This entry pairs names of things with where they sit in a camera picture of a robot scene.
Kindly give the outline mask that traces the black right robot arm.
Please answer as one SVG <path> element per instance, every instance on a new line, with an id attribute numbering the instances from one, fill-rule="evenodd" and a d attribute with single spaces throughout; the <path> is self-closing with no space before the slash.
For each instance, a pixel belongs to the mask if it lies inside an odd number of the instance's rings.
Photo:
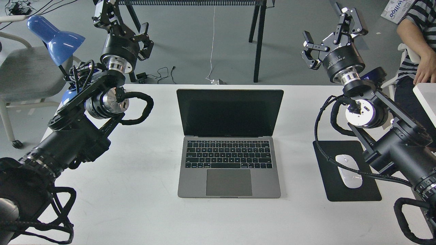
<path id="1" fill-rule="evenodd" d="M 330 96 L 320 108 L 315 121 L 315 145 L 324 158 L 339 168 L 373 179 L 409 186 L 419 199 L 399 198 L 394 204 L 399 227 L 411 242 L 434 245 L 435 238 L 420 239 L 410 230 L 402 212 L 403 205 L 424 210 L 430 229 L 435 230 L 435 156 L 427 149 L 431 137 L 426 130 L 383 93 L 386 80 L 382 67 L 360 76 L 365 69 L 354 39 L 369 31 L 359 12 L 336 4 L 339 22 L 329 36 L 315 44 L 308 31 L 301 57 L 308 68 L 323 66 L 330 82 L 343 86 L 341 96 Z M 334 160 L 322 149 L 318 140 L 318 123 L 323 111 L 333 104 L 331 125 L 342 135 L 359 139 L 365 147 L 364 161 L 376 173 L 352 169 Z"/>

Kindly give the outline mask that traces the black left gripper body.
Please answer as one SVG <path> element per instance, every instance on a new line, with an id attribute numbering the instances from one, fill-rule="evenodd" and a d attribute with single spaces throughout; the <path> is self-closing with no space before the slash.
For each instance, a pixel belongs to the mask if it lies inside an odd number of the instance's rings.
<path id="1" fill-rule="evenodd" d="M 139 51 L 140 45 L 131 39 L 108 34 L 100 62 L 108 69 L 129 74 L 135 69 Z"/>

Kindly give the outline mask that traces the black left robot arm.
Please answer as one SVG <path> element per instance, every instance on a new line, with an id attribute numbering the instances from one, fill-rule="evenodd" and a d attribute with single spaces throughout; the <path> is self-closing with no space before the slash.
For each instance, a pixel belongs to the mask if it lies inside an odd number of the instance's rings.
<path id="1" fill-rule="evenodd" d="M 109 135 L 118 124 L 137 125 L 151 113 L 154 101 L 140 92 L 125 92 L 125 74 L 134 71 L 137 60 L 150 56 L 153 42 L 148 23 L 136 34 L 123 23 L 117 0 L 95 0 L 93 17 L 108 37 L 100 62 L 72 68 L 76 95 L 49 121 L 52 130 L 19 160 L 1 158 L 1 244 L 20 235 L 39 231 L 66 232 L 70 244 L 74 226 L 68 215 L 76 191 L 55 185 L 65 169 L 92 162 L 109 149 Z"/>

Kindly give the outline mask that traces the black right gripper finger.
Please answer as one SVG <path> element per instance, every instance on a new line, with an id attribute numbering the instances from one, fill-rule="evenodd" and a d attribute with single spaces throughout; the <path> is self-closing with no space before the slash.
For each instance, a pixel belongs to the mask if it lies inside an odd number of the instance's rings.
<path id="1" fill-rule="evenodd" d="M 339 7 L 335 8 L 339 14 L 339 22 L 333 33 L 333 45 L 344 46 L 353 42 L 353 38 L 359 35 L 367 35 L 369 30 L 363 18 L 359 17 L 361 13 L 356 8 Z"/>
<path id="2" fill-rule="evenodd" d="M 328 53 L 330 51 L 330 47 L 324 46 L 323 44 L 315 44 L 311 34 L 308 31 L 303 31 L 303 36 L 305 39 L 305 42 L 303 43 L 304 50 L 301 51 L 301 57 L 306 63 L 307 67 L 312 70 L 317 70 L 321 65 L 321 59 L 314 58 L 312 56 L 312 52 L 324 52 Z"/>

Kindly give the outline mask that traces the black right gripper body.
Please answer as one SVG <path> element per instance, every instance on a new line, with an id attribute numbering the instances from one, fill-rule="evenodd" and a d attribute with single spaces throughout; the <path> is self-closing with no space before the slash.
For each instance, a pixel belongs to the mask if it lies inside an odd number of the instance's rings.
<path id="1" fill-rule="evenodd" d="M 357 67 L 357 73 L 365 69 L 364 61 L 355 45 L 346 45 L 333 50 L 321 63 L 332 83 L 339 82 L 335 76 L 346 68 Z"/>

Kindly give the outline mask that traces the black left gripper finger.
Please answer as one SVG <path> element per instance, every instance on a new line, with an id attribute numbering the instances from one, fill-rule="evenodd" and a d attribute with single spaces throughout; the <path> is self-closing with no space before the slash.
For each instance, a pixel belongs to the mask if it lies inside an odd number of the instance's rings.
<path id="1" fill-rule="evenodd" d="M 92 21 L 95 27 L 104 29 L 111 36 L 126 36 L 129 28 L 124 24 L 118 0 L 94 0 L 95 14 Z"/>
<path id="2" fill-rule="evenodd" d="M 139 34 L 137 34 L 136 39 L 142 44 L 138 54 L 138 59 L 144 61 L 150 58 L 152 49 L 154 47 L 154 42 L 150 39 L 148 35 L 149 23 L 143 23 L 140 26 Z"/>

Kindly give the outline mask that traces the person's bare hand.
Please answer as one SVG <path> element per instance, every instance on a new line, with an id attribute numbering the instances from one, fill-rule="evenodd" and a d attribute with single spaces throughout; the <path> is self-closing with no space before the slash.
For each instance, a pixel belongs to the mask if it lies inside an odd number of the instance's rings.
<path id="1" fill-rule="evenodd" d="M 436 82 L 436 55 L 435 53 L 423 54 L 420 57 L 420 62 L 417 68 L 416 76 L 413 80 L 413 85 L 419 83 L 435 83 Z"/>

